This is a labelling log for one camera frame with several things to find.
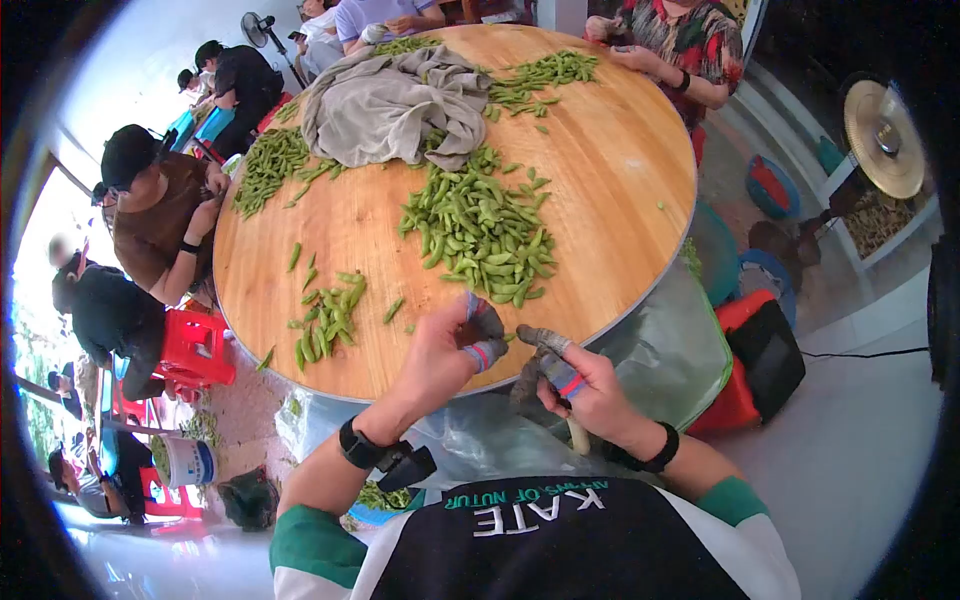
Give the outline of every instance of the black wristband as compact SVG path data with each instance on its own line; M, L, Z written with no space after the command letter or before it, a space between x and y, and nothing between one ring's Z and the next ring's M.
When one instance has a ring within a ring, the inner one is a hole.
M194 246L193 244L187 244L185 241L180 242L180 250L182 252L190 252L193 255L200 253L200 246Z
M662 420L658 420L657 423L666 429L666 444L663 445L663 449L657 456L645 463L640 461L640 468L648 473L663 473L667 464L673 460L673 457L677 455L678 448L680 448L680 434L673 428L673 425Z
M680 82L680 85L674 87L674 89L683 94L686 93L686 89L690 87L690 74L683 69L681 69L680 72L684 74L684 80Z

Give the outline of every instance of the gold fan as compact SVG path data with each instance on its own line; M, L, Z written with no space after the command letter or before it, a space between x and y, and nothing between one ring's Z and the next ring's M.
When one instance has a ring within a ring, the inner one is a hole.
M924 152L893 87L853 84L844 99L844 128L864 174L885 194L912 198L924 183Z

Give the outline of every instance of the round wooden table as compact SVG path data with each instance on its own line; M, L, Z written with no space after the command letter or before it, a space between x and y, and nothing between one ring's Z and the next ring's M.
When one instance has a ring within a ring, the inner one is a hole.
M524 164L506 176L497 172L501 180L516 187L526 181L528 166L553 180L543 188L553 196L540 217L557 240L553 253L559 263L554 277L537 280L546 287L543 298L527 301L521 310L495 305L497 312L508 331L526 323L550 327L574 342L592 341L639 304L684 240L696 167L680 115L647 78L573 36L519 25L469 25L427 35L497 69L563 48L601 57L594 73L599 83L548 87L540 95L563 98L548 117L510 117L504 111L498 123L487 120L486 137L504 152L504 164ZM279 126L299 124L298 115ZM535 125L546 126L549 134ZM246 222L229 208L243 175L238 174L217 226L213 273L224 316L257 361L276 346L271 369L324 396L373 401L388 389L410 344L404 327L463 293L461 285L437 279L445 273L443 265L422 268L418 234L405 241L396 235L399 205L408 192L423 187L425 174L398 160L386 170L378 164L350 169L335 181L318 178L296 207L283 209L302 187L288 180ZM287 273L295 242L303 245L300 263ZM369 287L353 312L356 346L338 343L333 357L307 363L301 373L294 360L301 331L286 323L306 312L300 289L314 252L320 274L311 289L338 285L335 273L354 269ZM406 302L384 325L384 312L399 296ZM473 377L462 394L508 382L531 354L530 347L512 342L507 355Z

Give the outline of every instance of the white bucket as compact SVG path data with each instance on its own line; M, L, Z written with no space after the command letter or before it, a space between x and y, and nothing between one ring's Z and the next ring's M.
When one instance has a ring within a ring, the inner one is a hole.
M208 484L216 479L217 462L206 442L167 436L161 439L170 461L168 488Z

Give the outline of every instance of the green sleeve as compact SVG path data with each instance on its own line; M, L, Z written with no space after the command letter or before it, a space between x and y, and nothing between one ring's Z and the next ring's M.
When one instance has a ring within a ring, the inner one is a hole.
M276 520L270 570L287 566L352 589L367 546L344 531L330 513L301 504Z
M770 516L763 502L756 497L753 488L746 481L730 476L710 488L700 500L697 508L716 516L731 527L740 521L761 513Z

